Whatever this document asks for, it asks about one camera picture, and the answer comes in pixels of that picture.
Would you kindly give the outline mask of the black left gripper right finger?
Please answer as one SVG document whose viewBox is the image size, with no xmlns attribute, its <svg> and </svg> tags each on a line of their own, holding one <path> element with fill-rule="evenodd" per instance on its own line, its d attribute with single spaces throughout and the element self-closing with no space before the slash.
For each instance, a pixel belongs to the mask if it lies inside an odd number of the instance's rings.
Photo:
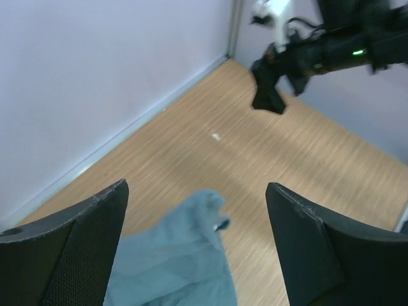
<svg viewBox="0 0 408 306">
<path fill-rule="evenodd" d="M 407 234 L 356 221 L 276 182 L 266 204 L 290 305 L 407 305 Z"/>
</svg>

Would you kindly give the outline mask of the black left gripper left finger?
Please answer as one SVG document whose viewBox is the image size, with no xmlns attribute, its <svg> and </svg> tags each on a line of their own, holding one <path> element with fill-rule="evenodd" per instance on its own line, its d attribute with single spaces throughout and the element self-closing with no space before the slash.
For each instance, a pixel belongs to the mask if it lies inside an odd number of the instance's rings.
<svg viewBox="0 0 408 306">
<path fill-rule="evenodd" d="M 1 305 L 102 305 L 128 184 L 1 233 Z"/>
</svg>

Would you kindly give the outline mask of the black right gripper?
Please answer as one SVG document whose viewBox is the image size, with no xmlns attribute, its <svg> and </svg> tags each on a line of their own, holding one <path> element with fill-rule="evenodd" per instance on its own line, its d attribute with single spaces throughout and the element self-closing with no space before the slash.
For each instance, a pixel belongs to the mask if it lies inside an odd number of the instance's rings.
<svg viewBox="0 0 408 306">
<path fill-rule="evenodd" d="M 251 66 L 256 84 L 253 109 L 283 114 L 286 104 L 276 89 L 281 77 L 288 79 L 293 94 L 299 96 L 312 77 L 327 74 L 327 41 L 323 31 L 315 31 L 306 38 L 301 38 L 296 31 L 289 36 L 283 51 L 277 49 L 276 42 L 269 44 L 262 57 Z"/>
</svg>

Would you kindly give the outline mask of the blue-grey t shirt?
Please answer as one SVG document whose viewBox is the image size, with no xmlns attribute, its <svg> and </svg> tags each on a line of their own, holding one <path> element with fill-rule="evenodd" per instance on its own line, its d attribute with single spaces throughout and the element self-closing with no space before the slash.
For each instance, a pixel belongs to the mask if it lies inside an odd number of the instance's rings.
<svg viewBox="0 0 408 306">
<path fill-rule="evenodd" d="M 230 225 L 214 190 L 189 195 L 160 221 L 119 240 L 104 305 L 237 305 L 221 239 Z"/>
</svg>

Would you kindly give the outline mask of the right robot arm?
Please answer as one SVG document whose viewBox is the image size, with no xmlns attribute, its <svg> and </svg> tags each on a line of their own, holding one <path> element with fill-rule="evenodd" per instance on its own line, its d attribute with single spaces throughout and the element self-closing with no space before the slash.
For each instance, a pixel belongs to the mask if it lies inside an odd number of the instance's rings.
<svg viewBox="0 0 408 306">
<path fill-rule="evenodd" d="M 369 65 L 373 74 L 407 64 L 407 6 L 389 1 L 316 1 L 322 22 L 293 15 L 292 1 L 256 1 L 253 24 L 272 27 L 275 41 L 253 62 L 252 108 L 282 115 L 286 104 L 276 89 L 287 77 L 295 96 L 315 75 Z"/>
</svg>

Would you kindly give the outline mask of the white paper scrap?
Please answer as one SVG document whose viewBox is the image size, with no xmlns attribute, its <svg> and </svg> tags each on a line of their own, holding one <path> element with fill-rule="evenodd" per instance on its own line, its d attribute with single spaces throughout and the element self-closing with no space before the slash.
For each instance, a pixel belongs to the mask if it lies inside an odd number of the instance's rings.
<svg viewBox="0 0 408 306">
<path fill-rule="evenodd" d="M 220 137 L 219 134 L 217 134 L 217 133 L 213 133 L 213 134 L 212 134 L 212 138 L 215 139 L 215 140 L 217 140 L 217 141 L 220 141 L 220 140 L 221 140 L 221 137 Z"/>
</svg>

